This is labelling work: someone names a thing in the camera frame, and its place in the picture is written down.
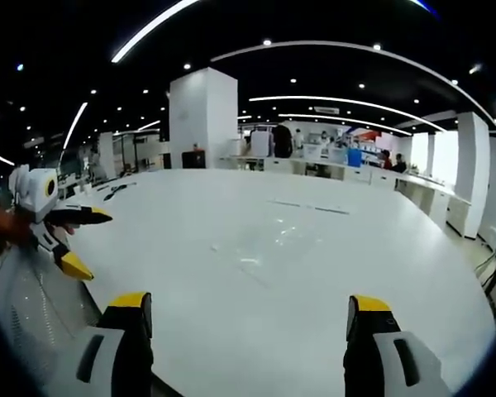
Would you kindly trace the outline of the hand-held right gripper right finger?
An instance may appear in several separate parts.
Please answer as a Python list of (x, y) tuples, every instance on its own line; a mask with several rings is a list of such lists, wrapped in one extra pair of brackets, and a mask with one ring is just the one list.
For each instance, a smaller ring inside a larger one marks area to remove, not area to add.
[(346, 396), (451, 396), (441, 361), (413, 333), (403, 331), (382, 300), (349, 298)]

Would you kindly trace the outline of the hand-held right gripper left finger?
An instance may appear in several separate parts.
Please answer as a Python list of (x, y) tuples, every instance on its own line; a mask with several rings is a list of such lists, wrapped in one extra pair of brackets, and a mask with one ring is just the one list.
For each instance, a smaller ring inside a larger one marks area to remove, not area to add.
[(46, 396), (150, 396), (154, 354), (149, 292), (124, 294), (58, 355)]

